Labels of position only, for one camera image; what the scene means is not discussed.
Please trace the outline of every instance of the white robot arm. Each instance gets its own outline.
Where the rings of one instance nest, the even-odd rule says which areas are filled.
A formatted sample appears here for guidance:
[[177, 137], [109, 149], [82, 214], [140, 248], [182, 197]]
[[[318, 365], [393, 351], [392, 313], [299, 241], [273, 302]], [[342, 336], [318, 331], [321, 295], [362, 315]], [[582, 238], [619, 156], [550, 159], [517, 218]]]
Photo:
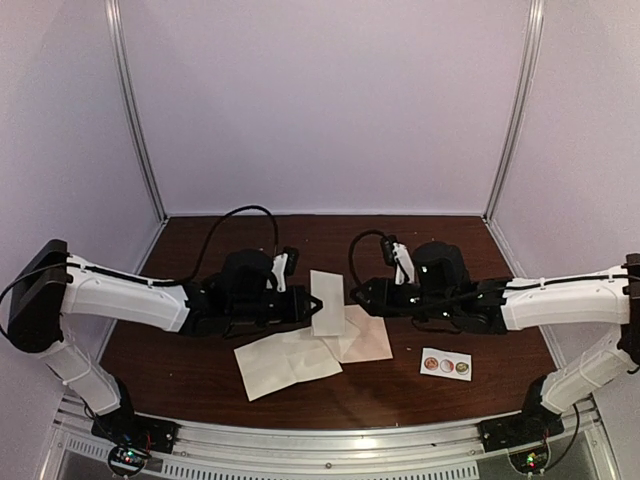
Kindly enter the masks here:
[[153, 450], [170, 452], [176, 425], [135, 415], [125, 385], [84, 352], [71, 332], [63, 333], [61, 317], [98, 315], [187, 336], [224, 336], [239, 324], [302, 322], [322, 302], [303, 286], [287, 285], [297, 255], [288, 247], [273, 259], [242, 250], [227, 256], [220, 273], [202, 282], [182, 282], [101, 267], [68, 254], [65, 242], [52, 240], [13, 284], [6, 337], [39, 357], [83, 399], [94, 417], [95, 434], [116, 445], [141, 449], [150, 443]]
[[370, 315], [411, 316], [427, 323], [445, 320], [452, 333], [507, 334], [552, 324], [609, 323], [600, 341], [566, 367], [536, 380], [520, 414], [481, 422], [486, 451], [535, 442], [562, 433], [560, 415], [614, 378], [640, 365], [640, 255], [631, 254], [622, 267], [589, 275], [554, 279], [491, 279], [472, 282], [460, 250], [441, 242], [418, 247], [411, 254], [415, 279], [406, 278], [406, 252], [393, 236], [382, 237], [385, 263], [394, 278], [362, 283], [355, 272], [354, 239], [349, 264], [356, 283], [351, 297]]

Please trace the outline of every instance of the white backdrop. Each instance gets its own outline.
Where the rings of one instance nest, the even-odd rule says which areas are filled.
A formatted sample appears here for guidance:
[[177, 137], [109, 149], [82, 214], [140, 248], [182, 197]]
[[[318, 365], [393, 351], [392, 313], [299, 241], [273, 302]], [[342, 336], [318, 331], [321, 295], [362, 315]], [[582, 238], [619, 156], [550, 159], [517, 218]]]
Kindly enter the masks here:
[[[131, 270], [157, 228], [106, 25], [102, 2], [2, 2], [1, 286], [50, 238], [66, 239], [72, 252], [92, 261]], [[74, 321], [80, 342], [94, 353], [107, 326]], [[0, 477], [34, 478], [62, 391], [43, 364], [0, 337]]]
[[170, 214], [484, 210], [527, 0], [122, 3]]
[[[497, 223], [528, 275], [591, 272], [640, 251], [635, 0], [547, 2], [538, 69]], [[555, 327], [567, 360], [606, 330]], [[638, 478], [640, 376], [596, 396], [623, 478]]]

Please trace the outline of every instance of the circular sticker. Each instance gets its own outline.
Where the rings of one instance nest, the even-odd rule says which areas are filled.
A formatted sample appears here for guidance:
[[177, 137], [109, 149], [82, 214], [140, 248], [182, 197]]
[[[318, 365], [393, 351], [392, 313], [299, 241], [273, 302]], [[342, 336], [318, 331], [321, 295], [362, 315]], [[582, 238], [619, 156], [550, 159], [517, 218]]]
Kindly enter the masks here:
[[458, 372], [460, 375], [466, 375], [467, 373], [469, 373], [469, 365], [464, 362], [458, 362], [456, 364], [456, 372]]
[[427, 370], [437, 370], [438, 360], [436, 360], [434, 357], [429, 357], [424, 361], [424, 366], [427, 367]]
[[443, 372], [449, 373], [453, 371], [453, 362], [451, 360], [443, 360], [440, 362], [440, 368]]

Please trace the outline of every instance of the brown tabletop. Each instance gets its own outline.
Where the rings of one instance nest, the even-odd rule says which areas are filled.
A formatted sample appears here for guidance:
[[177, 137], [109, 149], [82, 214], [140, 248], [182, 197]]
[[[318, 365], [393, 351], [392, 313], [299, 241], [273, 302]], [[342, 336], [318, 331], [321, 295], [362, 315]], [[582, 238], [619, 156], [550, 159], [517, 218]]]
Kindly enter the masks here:
[[[158, 278], [190, 273], [214, 220], [171, 219], [143, 273]], [[509, 275], [479, 218], [289, 216], [278, 222], [280, 245], [297, 247], [301, 255], [290, 284], [308, 286], [309, 270], [316, 269], [343, 274], [348, 291], [353, 283], [347, 249], [368, 228], [397, 235], [410, 251], [433, 239], [456, 244], [473, 279]], [[271, 251], [266, 218], [238, 217], [225, 223], [214, 236], [201, 276], [219, 271], [227, 253], [249, 247]], [[377, 239], [363, 241], [356, 254], [362, 279], [393, 274], [382, 262]], [[127, 384], [142, 413], [235, 426], [319, 429], [421, 425], [518, 410], [529, 383], [554, 369], [535, 328], [480, 336], [419, 332], [408, 319], [387, 319], [386, 325], [392, 360], [346, 364], [341, 374], [254, 402], [247, 400], [233, 350], [269, 333], [232, 340], [187, 338], [118, 322], [102, 365]], [[473, 381], [420, 375], [423, 347], [471, 354]]]

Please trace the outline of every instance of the paper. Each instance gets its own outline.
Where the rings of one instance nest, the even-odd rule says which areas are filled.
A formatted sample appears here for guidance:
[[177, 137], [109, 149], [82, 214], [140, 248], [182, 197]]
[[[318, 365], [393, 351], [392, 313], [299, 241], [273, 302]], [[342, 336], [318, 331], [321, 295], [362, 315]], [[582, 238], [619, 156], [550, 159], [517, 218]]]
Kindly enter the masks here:
[[277, 333], [234, 351], [249, 401], [342, 372], [325, 343], [311, 336], [311, 328]]
[[420, 373], [470, 382], [471, 355], [423, 348]]
[[345, 334], [322, 337], [340, 363], [371, 362], [393, 358], [384, 319], [371, 317], [359, 305], [344, 307]]
[[322, 300], [322, 310], [311, 317], [314, 337], [346, 332], [342, 275], [311, 270], [311, 295]]

